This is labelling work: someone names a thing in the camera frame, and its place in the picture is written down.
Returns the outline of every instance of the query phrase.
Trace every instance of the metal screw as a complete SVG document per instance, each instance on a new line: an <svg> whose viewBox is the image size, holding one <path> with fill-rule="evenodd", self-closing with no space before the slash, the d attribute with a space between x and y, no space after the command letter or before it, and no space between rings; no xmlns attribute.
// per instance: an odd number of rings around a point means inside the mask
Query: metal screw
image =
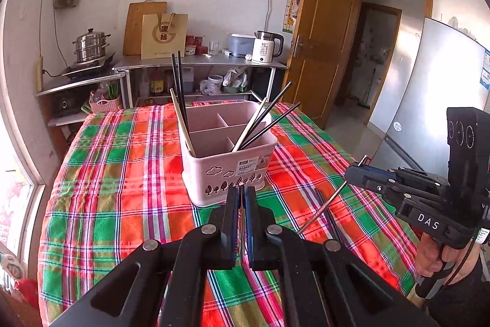
<svg viewBox="0 0 490 327"><path fill-rule="evenodd" d="M145 251L153 251L154 249L158 248L158 241L156 240L146 240L143 243L143 249Z"/></svg>
<svg viewBox="0 0 490 327"><path fill-rule="evenodd" d="M282 227L279 226L278 224L270 224L269 226L267 226L267 232L269 234L273 234L274 236L277 236L278 234L281 234Z"/></svg>
<svg viewBox="0 0 490 327"><path fill-rule="evenodd" d="M214 226L214 224L208 223L202 226L201 231L204 234L213 234L216 231L216 226Z"/></svg>
<svg viewBox="0 0 490 327"><path fill-rule="evenodd" d="M340 251L342 246L337 240L327 240L325 242L325 248L333 253L336 253L337 251Z"/></svg>

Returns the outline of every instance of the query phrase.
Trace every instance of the pink storage basket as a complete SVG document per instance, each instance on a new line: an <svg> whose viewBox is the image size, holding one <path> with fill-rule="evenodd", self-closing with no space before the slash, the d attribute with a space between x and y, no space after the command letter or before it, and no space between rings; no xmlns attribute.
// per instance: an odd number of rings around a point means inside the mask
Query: pink storage basket
<svg viewBox="0 0 490 327"><path fill-rule="evenodd" d="M189 154L180 134L182 178L194 205L205 207L225 201L229 186L239 182L255 186L256 190L264 187L276 137L266 132L246 149L230 153L258 107L259 103L240 101L187 108L196 157ZM268 114L252 135L271 121Z"/></svg>
<svg viewBox="0 0 490 327"><path fill-rule="evenodd" d="M94 114L97 114L98 112L117 111L123 108L120 96L114 100L99 100L97 103L89 103Z"/></svg>

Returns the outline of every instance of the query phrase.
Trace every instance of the paper gift bag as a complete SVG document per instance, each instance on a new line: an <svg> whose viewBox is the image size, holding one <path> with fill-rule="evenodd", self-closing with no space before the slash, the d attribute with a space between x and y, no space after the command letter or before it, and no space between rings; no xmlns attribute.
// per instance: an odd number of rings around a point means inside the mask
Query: paper gift bag
<svg viewBox="0 0 490 327"><path fill-rule="evenodd" d="M187 14L146 14L141 33L141 58L184 57Z"/></svg>

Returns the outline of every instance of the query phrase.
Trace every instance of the electric kettle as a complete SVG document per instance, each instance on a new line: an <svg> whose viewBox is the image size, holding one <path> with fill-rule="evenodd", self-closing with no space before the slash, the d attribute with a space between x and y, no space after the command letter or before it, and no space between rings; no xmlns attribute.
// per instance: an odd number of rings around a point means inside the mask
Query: electric kettle
<svg viewBox="0 0 490 327"><path fill-rule="evenodd" d="M272 32L257 31L253 44L252 61L256 63L272 63L273 57L280 56L284 46L284 37ZM279 40L279 50L274 53L275 40Z"/></svg>

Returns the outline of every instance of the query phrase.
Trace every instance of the wooden cutting board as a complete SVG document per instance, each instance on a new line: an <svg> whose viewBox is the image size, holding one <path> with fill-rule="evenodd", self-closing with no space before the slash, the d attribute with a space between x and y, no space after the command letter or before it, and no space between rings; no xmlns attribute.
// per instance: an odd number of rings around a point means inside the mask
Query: wooden cutting board
<svg viewBox="0 0 490 327"><path fill-rule="evenodd" d="M141 28L144 14L158 14L167 11L167 2L145 1L130 3L127 11L126 31L122 54L124 56L141 54Z"/></svg>

